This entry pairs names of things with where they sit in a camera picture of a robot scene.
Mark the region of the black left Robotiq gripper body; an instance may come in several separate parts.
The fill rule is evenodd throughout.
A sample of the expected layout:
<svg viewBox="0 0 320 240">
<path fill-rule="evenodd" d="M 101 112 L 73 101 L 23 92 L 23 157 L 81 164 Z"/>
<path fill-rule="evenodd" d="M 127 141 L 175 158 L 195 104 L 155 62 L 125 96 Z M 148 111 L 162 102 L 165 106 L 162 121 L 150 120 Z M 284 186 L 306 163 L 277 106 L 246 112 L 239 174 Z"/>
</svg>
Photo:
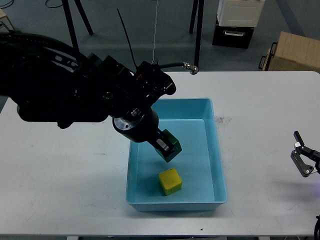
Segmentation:
<svg viewBox="0 0 320 240">
<path fill-rule="evenodd" d="M 138 120 L 129 121 L 124 118 L 113 118 L 114 129 L 135 143 L 150 141 L 157 136 L 159 117 L 149 108 Z"/>
</svg>

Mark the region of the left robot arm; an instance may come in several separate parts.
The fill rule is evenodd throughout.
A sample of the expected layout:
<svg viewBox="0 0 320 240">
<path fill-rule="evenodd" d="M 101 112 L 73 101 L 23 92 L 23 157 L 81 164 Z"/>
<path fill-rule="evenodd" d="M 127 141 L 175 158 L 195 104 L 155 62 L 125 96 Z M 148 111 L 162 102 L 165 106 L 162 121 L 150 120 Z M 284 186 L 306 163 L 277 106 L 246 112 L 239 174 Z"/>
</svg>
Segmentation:
<svg viewBox="0 0 320 240">
<path fill-rule="evenodd" d="M 17 104 L 27 122 L 99 123 L 112 118 L 114 129 L 135 143 L 148 142 L 169 162 L 182 151 L 179 140 L 159 129 L 152 109 L 176 85 L 166 65 L 142 62 L 131 71 L 108 56 L 89 57 L 73 47 L 36 34 L 0 35 L 0 93 Z"/>
</svg>

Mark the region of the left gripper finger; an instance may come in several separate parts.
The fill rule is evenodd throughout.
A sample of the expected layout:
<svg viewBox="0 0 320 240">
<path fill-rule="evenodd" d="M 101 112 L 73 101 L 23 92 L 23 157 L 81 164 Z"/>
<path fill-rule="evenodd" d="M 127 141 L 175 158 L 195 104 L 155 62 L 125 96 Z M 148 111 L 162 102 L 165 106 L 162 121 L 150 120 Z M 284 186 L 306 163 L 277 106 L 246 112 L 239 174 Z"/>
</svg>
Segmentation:
<svg viewBox="0 0 320 240">
<path fill-rule="evenodd" d="M 162 157 L 175 157 L 179 154 L 179 140 L 167 129 L 149 130 L 146 140 Z"/>
</svg>

